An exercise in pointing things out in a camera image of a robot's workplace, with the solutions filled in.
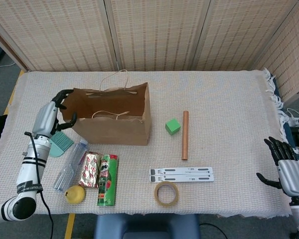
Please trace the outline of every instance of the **chip can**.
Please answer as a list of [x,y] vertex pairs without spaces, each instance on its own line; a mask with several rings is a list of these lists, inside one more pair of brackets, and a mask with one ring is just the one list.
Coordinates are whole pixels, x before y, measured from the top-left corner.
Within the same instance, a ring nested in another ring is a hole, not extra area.
[[102,156],[99,178],[98,206],[114,206],[118,157],[113,154]]

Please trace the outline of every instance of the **tablecloth fringe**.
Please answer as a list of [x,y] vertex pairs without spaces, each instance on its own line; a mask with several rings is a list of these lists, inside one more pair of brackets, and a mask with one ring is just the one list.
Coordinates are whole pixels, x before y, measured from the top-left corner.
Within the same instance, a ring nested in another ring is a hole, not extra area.
[[[281,98],[275,94],[276,85],[274,83],[274,78],[276,76],[272,75],[266,68],[263,69],[263,72],[266,75],[266,81],[269,86],[269,89],[266,90],[266,92],[272,93],[271,100],[274,102],[274,104],[278,110],[281,138],[283,139],[284,142],[289,143],[287,140],[285,129],[284,129],[284,124],[289,121],[289,116],[285,112],[282,111],[282,109],[284,108],[284,103],[281,101]],[[299,154],[298,148],[293,148],[293,149],[296,154]]]

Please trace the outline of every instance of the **yellow floor stripe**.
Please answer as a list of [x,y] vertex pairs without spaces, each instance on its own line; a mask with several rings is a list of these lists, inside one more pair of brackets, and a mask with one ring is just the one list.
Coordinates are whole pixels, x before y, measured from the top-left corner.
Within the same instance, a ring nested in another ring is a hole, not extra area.
[[[15,84],[17,84],[17,82],[18,82],[20,76],[22,76],[23,74],[24,74],[24,72],[23,72],[23,70],[21,70],[21,71],[20,71],[20,74],[19,74],[19,76],[18,76],[18,79],[17,79],[17,81],[16,81]],[[8,103],[8,105],[7,105],[7,107],[6,107],[5,111],[4,111],[4,115],[7,115],[7,114],[9,113],[8,106],[12,103],[13,96],[14,96],[14,91],[15,91],[15,86],[14,86],[14,89],[13,89],[12,94],[11,94],[11,96],[10,96],[9,103]]]
[[66,226],[64,239],[71,239],[73,225],[74,225],[75,213],[70,213],[68,218],[68,225]]

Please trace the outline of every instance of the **robotic hand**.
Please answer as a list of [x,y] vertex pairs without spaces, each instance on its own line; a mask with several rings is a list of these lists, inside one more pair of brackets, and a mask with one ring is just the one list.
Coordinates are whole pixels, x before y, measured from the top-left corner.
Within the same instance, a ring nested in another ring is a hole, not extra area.
[[41,178],[49,156],[51,144],[49,138],[56,131],[61,131],[72,127],[77,119],[76,113],[72,120],[59,124],[56,118],[58,108],[66,109],[62,101],[73,90],[60,91],[51,102],[40,109],[30,132],[25,135],[30,136],[31,141],[28,149],[23,153],[24,158],[17,178],[17,196],[10,198],[0,205],[0,223],[4,221],[23,221],[32,216],[36,209],[36,194],[42,197]]
[[[272,137],[269,137],[269,140],[264,139],[264,141],[268,145],[277,167],[279,182],[270,181],[260,173],[257,173],[257,177],[264,184],[282,189],[291,197],[290,209],[296,223],[299,224],[299,161],[289,144]],[[291,239],[299,239],[299,227],[296,234],[291,234]]]

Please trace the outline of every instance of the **masking tape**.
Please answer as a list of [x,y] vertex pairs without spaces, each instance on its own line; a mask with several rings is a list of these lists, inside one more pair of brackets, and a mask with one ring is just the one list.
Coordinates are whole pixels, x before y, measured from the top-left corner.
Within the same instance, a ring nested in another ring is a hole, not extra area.
[[[168,186],[168,187],[170,187],[174,191],[174,200],[171,201],[170,203],[163,203],[162,201],[160,201],[158,199],[158,190],[162,186]],[[155,200],[157,201],[157,203],[160,204],[161,206],[164,206],[164,207],[174,206],[177,203],[177,201],[178,201],[178,189],[177,189],[177,187],[176,187],[176,185],[174,183],[167,182],[167,181],[160,182],[155,187],[154,197],[155,197]]]

